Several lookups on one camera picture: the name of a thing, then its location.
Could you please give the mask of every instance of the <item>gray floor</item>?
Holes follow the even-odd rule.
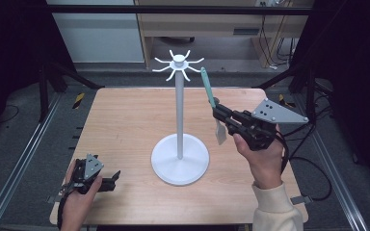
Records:
[[[205,58],[195,68],[206,67],[213,87],[250,88],[274,76],[287,67],[281,65],[277,70],[261,68],[257,56],[248,38],[196,38],[189,43],[185,38],[160,38],[154,43],[152,55],[161,60],[171,58],[169,50],[174,54],[185,54],[191,50],[190,60]],[[166,82],[169,71],[163,73],[151,72],[152,68],[159,69],[164,64],[155,61],[146,69],[137,65],[121,64],[123,68],[105,71],[98,68],[81,68],[80,73],[107,87],[171,87],[173,81]],[[202,82],[197,74],[189,74],[191,82],[186,87],[201,87]],[[90,90],[79,83],[66,78],[69,87],[65,93],[50,91],[51,99],[59,99],[50,123],[39,141],[34,155],[22,172],[22,178],[17,186],[13,186],[11,200],[0,214],[0,230],[55,230],[48,218],[52,205],[45,203],[48,195],[55,194],[66,173],[67,164],[77,145],[78,136],[84,127],[86,117],[95,97],[95,90]],[[266,90],[268,96],[278,101],[282,94],[286,102],[297,102],[304,98],[304,92],[291,95],[287,86],[289,79],[277,83]],[[85,93],[79,109],[72,109],[78,93]],[[317,111],[328,107],[325,98],[318,101]],[[8,100],[8,107],[0,120],[0,192],[10,178],[17,160],[22,156],[23,149],[39,126],[40,99],[37,84],[14,92]],[[346,187],[348,187],[354,202],[359,209],[368,229],[370,230],[370,170],[366,166],[356,165],[352,159],[352,150],[343,137],[338,124],[331,112],[322,114],[317,121],[316,132],[322,138],[333,162],[338,168]],[[283,133],[296,128],[295,125],[282,125]],[[289,138],[300,139],[307,130]],[[299,141],[288,144],[294,150]],[[319,149],[314,145],[314,139],[304,142],[297,156],[306,157],[318,166],[322,166]],[[302,193],[319,197],[328,191],[328,182],[313,166],[300,161],[292,161],[292,167],[299,182]],[[306,205],[309,220],[304,225],[305,230],[353,230],[342,204],[333,193],[327,200],[312,202]]]

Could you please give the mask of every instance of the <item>white stand base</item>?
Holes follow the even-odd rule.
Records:
[[[152,150],[152,167],[155,173],[168,184],[175,186],[192,184],[208,169],[208,149],[198,138],[184,134],[183,158],[179,160],[176,146],[176,134],[160,140]]]

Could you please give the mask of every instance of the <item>wire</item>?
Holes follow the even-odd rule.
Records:
[[[297,138],[297,139],[290,139],[290,140],[286,140],[286,141],[301,141],[303,138]]]
[[[59,203],[58,217],[57,217],[57,219],[58,219],[57,226],[58,226],[59,230],[62,229],[62,224],[63,224],[63,209],[65,208],[66,200],[67,200],[68,196],[71,193],[72,192],[66,192],[65,195],[60,200],[60,203]]]
[[[11,117],[9,117],[7,119],[4,119],[4,120],[0,120],[0,123],[8,122],[8,121],[12,120],[13,118],[15,118],[19,114],[19,108],[16,107],[15,105],[7,105],[7,107],[14,107],[16,109],[16,112]]]
[[[290,158],[290,161],[291,160],[298,160],[298,161],[304,161],[304,162],[307,162],[309,164],[311,164],[312,166],[314,166],[315,168],[317,168],[323,175],[324,177],[326,178],[327,182],[329,183],[329,191],[327,192],[326,195],[322,196],[322,197],[312,197],[311,196],[311,199],[314,200],[314,201],[323,201],[323,200],[326,200],[327,198],[330,197],[331,193],[332,193],[332,183],[331,183],[331,180],[329,179],[329,177],[327,176],[327,174],[319,167],[317,166],[314,162],[311,162],[310,160],[306,159],[306,158],[303,158],[303,157],[292,157]]]
[[[284,169],[287,166],[288,160],[289,160],[290,151],[289,151],[289,148],[288,148],[287,142],[285,141],[284,136],[279,131],[277,131],[277,133],[279,134],[279,136],[275,135],[275,139],[281,142],[281,144],[284,147],[284,155],[281,157],[281,173],[283,173]]]
[[[331,112],[331,111],[332,111],[332,107],[331,107],[331,106],[327,106],[327,107],[325,107],[323,110],[321,110],[321,111],[317,114],[317,116],[320,116],[322,113],[329,113],[329,112]],[[323,115],[323,116],[321,116],[321,117],[317,117],[317,120],[323,119],[323,118],[325,118],[327,115],[328,115],[328,114],[324,114],[324,115]]]
[[[320,94],[326,94],[328,96],[331,96],[332,95],[332,90],[326,89],[324,86],[320,85],[317,82],[315,82],[315,89]]]
[[[302,141],[299,143],[299,145],[297,145],[296,149],[291,153],[291,156],[289,157],[289,160],[291,160],[291,158],[294,157],[294,155],[296,155],[297,151],[299,150],[299,148],[303,145],[303,143],[305,142],[305,140],[307,140],[307,138],[310,136],[310,134],[315,130],[315,125],[312,124],[310,130],[308,130],[307,134],[304,136],[304,138],[302,139]]]
[[[264,23],[265,23],[265,21],[266,21],[266,15],[263,15],[263,16],[262,16],[262,25],[261,25],[260,35],[259,35],[259,45],[260,45],[260,48],[261,48],[261,50],[262,50],[262,52],[263,52],[263,54],[264,54],[264,56],[265,56],[265,58],[266,58],[266,62],[267,62],[267,64],[268,64],[268,65],[281,65],[281,64],[287,64],[287,62],[284,62],[284,63],[278,63],[278,62],[276,62],[276,61],[274,61],[274,60],[272,59],[271,51],[270,51],[270,48],[269,48],[269,43],[268,43],[268,41],[267,41],[267,37],[266,37],[266,32],[264,31]],[[262,44],[261,44],[262,36],[264,37],[264,40],[265,40],[265,42],[266,42],[266,46],[267,46],[267,51],[268,51],[269,57],[266,55],[266,52],[264,51],[263,46],[262,46]]]
[[[326,95],[326,94],[323,94],[323,95],[320,95],[318,96],[316,99],[314,99],[314,103],[317,103],[318,100],[320,100],[321,98],[328,98],[329,96]]]
[[[294,42],[294,39],[291,38],[291,42],[290,42],[290,52],[288,54],[280,54],[280,51],[281,51],[281,46],[284,44],[284,38],[281,38],[280,41],[278,42],[278,46],[277,46],[277,57],[280,59],[280,60],[283,60],[283,61],[288,61],[292,55],[293,55],[293,47],[295,45],[295,42]]]
[[[295,133],[297,133],[297,132],[299,132],[299,131],[303,130],[306,126],[308,126],[308,123],[303,124],[303,125],[302,125],[302,126],[300,126],[299,128],[296,128],[295,130],[293,130],[293,131],[291,131],[291,132],[289,132],[289,133],[284,134],[284,137],[291,136],[291,135],[293,135],[293,134],[295,134]]]

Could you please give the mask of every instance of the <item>metal rail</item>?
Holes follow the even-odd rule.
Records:
[[[62,95],[59,93],[55,94],[53,98],[49,111],[46,119],[38,124],[32,138],[29,139],[28,144],[26,145],[25,149],[23,150],[22,155],[20,156],[19,160],[17,161],[16,166],[14,167],[10,177],[8,178],[5,186],[0,192],[0,218],[3,216],[9,202],[12,199],[12,196],[22,179],[24,172],[26,171],[27,166],[29,165],[30,161],[32,160],[35,151],[43,137],[46,129],[52,120],[53,115],[56,112],[56,109],[59,105],[60,99]]]
[[[304,113],[304,100],[297,95],[293,95],[293,97],[302,113]],[[319,154],[320,161],[326,171],[326,174],[331,180],[335,195],[337,196],[351,227],[356,231],[367,231],[368,227],[362,217],[362,214],[359,212],[359,209],[354,202],[347,185],[345,184],[341,174],[331,159],[329,151],[325,147],[317,129],[314,130],[311,137],[316,149],[318,150],[317,153]]]
[[[28,11],[51,13],[185,13],[185,14],[256,14],[311,15],[335,13],[331,9],[295,7],[234,7],[234,6],[112,6],[112,5],[30,5]]]

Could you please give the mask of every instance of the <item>beige sleeve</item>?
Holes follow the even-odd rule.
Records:
[[[254,231],[302,231],[303,216],[287,196],[284,183],[270,190],[252,185],[258,201],[253,216]]]

